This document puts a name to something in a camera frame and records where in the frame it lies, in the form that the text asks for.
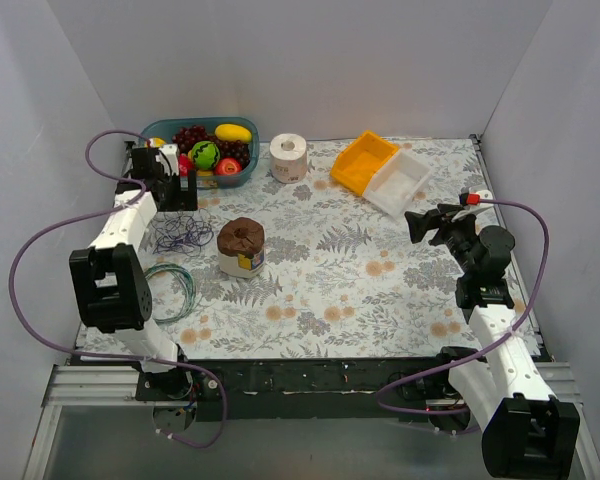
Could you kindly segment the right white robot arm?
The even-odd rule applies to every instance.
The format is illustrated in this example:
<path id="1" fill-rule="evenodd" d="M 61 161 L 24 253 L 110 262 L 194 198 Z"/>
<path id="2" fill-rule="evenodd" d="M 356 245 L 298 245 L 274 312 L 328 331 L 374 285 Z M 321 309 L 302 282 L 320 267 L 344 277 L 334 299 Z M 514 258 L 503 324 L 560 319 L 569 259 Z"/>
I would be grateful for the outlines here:
<path id="1" fill-rule="evenodd" d="M 456 303 L 483 351 L 452 360 L 432 373 L 444 397 L 460 394 L 482 432 L 485 467 L 495 478 L 566 479 L 580 416 L 545 382 L 523 338 L 516 334 L 514 302 L 505 280 L 514 236 L 491 225 L 475 228 L 475 206 L 440 204 L 405 215 L 410 239 L 444 245 L 463 274 Z"/>

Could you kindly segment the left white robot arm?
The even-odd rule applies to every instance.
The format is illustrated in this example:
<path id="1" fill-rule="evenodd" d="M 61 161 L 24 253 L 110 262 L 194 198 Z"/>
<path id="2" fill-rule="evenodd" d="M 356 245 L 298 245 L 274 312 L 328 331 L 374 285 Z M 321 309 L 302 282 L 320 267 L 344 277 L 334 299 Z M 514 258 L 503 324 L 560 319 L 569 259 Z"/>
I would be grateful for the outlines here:
<path id="1" fill-rule="evenodd" d="M 75 250 L 69 267 L 82 323 L 111 334 L 140 358 L 149 385 L 180 400 L 192 390 L 182 348 L 153 319 L 153 300 L 137 251 L 159 212 L 198 209 L 195 174 L 180 172 L 175 144 L 130 150 L 131 167 L 116 186 L 113 207 L 101 232 L 86 249 Z"/>

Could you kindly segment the toy watermelon ball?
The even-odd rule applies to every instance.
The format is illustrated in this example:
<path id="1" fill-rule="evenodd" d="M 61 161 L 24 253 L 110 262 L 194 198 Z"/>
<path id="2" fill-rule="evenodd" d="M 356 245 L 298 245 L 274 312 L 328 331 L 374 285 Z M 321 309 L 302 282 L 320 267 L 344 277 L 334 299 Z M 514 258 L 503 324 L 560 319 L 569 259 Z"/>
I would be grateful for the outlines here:
<path id="1" fill-rule="evenodd" d="M 188 152 L 188 157 L 197 170 L 211 171 L 220 161 L 220 151 L 212 141 L 199 141 Z"/>

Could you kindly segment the white plastic bin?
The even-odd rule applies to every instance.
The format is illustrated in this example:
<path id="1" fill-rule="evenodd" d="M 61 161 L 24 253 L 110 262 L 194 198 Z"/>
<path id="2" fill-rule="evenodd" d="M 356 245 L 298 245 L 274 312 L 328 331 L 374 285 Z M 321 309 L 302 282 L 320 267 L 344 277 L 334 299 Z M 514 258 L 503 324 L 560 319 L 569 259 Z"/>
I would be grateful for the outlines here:
<path id="1" fill-rule="evenodd" d="M 432 169 L 400 149 L 371 178 L 362 196 L 375 207 L 397 218 L 432 176 Z"/>

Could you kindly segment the yellow toy pear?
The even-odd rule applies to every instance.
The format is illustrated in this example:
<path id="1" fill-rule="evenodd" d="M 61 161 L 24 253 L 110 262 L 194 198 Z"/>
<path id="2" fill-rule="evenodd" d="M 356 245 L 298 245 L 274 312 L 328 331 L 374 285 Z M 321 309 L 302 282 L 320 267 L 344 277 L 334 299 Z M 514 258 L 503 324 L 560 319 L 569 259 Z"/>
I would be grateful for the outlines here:
<path id="1" fill-rule="evenodd" d="M 147 148 L 161 148 L 166 144 L 167 142 L 159 137 L 150 137 L 144 142 L 144 146 Z"/>

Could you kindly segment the dark red toy grapes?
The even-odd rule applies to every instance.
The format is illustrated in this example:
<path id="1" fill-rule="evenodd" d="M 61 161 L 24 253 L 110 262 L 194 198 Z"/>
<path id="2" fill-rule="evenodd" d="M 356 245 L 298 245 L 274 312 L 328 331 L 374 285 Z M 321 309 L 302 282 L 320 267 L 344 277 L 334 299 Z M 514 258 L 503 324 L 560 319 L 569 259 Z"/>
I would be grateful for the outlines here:
<path id="1" fill-rule="evenodd" d="M 192 147 L 199 141 L 212 141 L 214 142 L 220 151 L 220 160 L 225 157 L 232 157 L 238 160 L 244 170 L 250 163 L 250 143 L 240 142 L 226 142 L 218 140 L 215 136 L 215 129 L 208 130 L 203 125 L 193 125 L 190 127 L 183 127 L 178 133 L 176 133 L 172 140 L 180 148 L 183 154 L 188 156 L 188 152 Z"/>

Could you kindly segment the red toy apple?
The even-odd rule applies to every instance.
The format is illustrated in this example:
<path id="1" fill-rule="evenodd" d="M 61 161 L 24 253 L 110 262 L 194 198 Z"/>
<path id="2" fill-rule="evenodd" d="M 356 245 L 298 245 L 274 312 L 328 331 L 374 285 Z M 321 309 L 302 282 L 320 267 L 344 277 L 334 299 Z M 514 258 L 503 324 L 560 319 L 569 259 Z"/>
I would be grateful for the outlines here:
<path id="1" fill-rule="evenodd" d="M 218 176 L 231 176 L 242 171 L 242 166 L 238 160 L 232 157 L 221 159 L 214 168 L 214 174 Z"/>

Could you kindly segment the teal fruit basket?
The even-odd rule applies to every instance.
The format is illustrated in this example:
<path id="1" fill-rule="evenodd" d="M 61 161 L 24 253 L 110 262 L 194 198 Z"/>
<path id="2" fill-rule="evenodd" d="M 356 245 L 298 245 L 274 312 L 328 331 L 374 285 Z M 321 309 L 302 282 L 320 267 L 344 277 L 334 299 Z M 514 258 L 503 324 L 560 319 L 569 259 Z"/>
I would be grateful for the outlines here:
<path id="1" fill-rule="evenodd" d="M 231 176 L 218 176 L 215 174 L 203 174 L 202 172 L 197 173 L 197 187 L 199 190 L 213 189 L 213 188 L 233 188 L 239 187 L 247 182 L 251 174 L 254 172 L 260 152 L 259 143 L 259 132 L 256 126 L 248 119 L 243 117 L 200 117 L 200 118 L 176 118 L 176 119 L 163 119 L 153 122 L 152 124 L 145 127 L 141 135 L 147 138 L 159 137 L 169 143 L 172 137 L 180 131 L 183 127 L 190 127 L 193 125 L 203 125 L 208 130 L 212 130 L 220 124 L 232 123 L 238 124 L 248 128 L 252 135 L 253 140 L 250 142 L 250 163 L 240 173 Z"/>

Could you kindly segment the yellow toy mango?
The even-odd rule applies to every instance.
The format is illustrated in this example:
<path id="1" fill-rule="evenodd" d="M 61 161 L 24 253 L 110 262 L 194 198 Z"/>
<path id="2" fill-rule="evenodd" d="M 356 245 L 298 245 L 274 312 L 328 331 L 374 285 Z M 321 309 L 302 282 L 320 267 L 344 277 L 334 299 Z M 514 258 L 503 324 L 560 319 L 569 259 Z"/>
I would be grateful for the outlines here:
<path id="1" fill-rule="evenodd" d="M 240 142 L 245 144 L 250 143 L 253 138 L 253 135 L 248 128 L 231 123 L 218 125 L 215 129 L 215 136 L 221 141 Z"/>

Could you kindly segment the brown wrapped paper roll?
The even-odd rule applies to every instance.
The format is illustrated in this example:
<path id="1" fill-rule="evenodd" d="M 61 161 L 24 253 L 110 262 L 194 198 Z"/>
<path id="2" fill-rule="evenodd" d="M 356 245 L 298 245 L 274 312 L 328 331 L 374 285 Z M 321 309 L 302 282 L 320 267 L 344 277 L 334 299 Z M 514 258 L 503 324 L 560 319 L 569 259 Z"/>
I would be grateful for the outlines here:
<path id="1" fill-rule="evenodd" d="M 216 237 L 219 268 L 225 274 L 250 279 L 265 263 L 264 227 L 246 217 L 226 223 Z"/>

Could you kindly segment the yellow plastic bin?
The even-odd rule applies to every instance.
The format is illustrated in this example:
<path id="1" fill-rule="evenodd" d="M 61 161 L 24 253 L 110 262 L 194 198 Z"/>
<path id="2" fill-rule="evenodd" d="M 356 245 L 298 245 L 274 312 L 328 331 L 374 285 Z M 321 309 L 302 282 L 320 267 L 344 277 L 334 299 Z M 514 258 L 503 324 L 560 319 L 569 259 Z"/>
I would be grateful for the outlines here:
<path id="1" fill-rule="evenodd" d="M 336 158 L 330 176 L 362 196 L 373 176 L 399 150 L 399 146 L 367 130 Z"/>

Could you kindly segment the floral table mat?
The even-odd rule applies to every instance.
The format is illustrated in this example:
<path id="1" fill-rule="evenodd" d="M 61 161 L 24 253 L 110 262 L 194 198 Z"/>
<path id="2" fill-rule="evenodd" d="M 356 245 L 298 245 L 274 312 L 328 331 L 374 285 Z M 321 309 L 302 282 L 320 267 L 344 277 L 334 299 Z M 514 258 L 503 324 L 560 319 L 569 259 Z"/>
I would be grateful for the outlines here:
<path id="1" fill-rule="evenodd" d="M 214 244 L 163 252 L 159 235 L 147 234 L 144 267 L 179 264 L 195 281 L 186 318 L 178 315 L 178 281 L 160 273 L 150 282 L 155 316 L 188 357 L 420 357 L 477 346 L 455 302 L 456 261 L 444 247 L 412 244 L 404 221 L 332 179 L 344 148 L 342 141 L 310 143 L 306 176 L 284 184 L 262 145 L 247 183 L 200 193 L 201 217 L 214 230 L 239 217 L 263 226 L 265 264 L 254 278 L 222 272 Z"/>

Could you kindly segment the white toilet paper roll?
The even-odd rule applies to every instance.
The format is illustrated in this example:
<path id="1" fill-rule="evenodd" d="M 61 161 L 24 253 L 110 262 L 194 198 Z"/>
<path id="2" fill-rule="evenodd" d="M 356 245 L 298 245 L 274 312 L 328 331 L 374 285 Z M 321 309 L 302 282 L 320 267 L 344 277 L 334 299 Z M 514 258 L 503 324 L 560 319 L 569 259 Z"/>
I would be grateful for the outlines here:
<path id="1" fill-rule="evenodd" d="M 270 171 L 279 182 L 292 184 L 301 181 L 308 171 L 306 140 L 297 134 L 283 133 L 269 145 Z"/>

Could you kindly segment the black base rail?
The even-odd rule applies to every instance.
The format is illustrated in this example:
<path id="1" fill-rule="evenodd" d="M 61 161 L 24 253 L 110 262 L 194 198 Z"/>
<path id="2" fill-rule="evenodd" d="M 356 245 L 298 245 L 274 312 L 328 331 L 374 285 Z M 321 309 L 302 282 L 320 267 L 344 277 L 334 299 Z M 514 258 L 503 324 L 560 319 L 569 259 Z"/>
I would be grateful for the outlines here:
<path id="1" fill-rule="evenodd" d="M 440 358 L 206 360 L 221 381 L 231 420 L 397 418 L 465 430 L 470 413 L 445 373 L 402 385 L 381 401 L 417 414 L 381 408 L 375 393 L 391 382 L 437 366 Z"/>

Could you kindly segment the aluminium frame rail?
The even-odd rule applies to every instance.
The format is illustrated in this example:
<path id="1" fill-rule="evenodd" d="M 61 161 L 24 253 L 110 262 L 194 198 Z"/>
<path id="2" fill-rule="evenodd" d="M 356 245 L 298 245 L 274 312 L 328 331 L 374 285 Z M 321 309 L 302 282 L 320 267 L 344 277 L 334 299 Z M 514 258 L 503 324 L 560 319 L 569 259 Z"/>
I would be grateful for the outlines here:
<path id="1" fill-rule="evenodd" d="M 135 398 L 138 378 L 139 373 L 130 366 L 54 366 L 43 405 L 146 405 Z"/>

